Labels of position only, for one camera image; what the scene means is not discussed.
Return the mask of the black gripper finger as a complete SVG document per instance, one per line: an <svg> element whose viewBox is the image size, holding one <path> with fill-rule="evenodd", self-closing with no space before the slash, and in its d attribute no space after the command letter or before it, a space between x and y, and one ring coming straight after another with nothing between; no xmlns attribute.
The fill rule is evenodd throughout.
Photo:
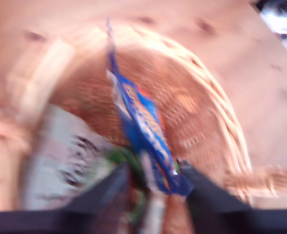
<svg viewBox="0 0 287 234"><path fill-rule="evenodd" d="M251 206L241 202L226 190L220 188L187 161L181 162L181 186L187 195L197 192L217 213L242 212Z"/></svg>
<svg viewBox="0 0 287 234"><path fill-rule="evenodd" d="M127 197L130 187L130 167L124 162L118 165L106 178L87 189L67 205L68 211L97 211L116 197Z"/></svg>

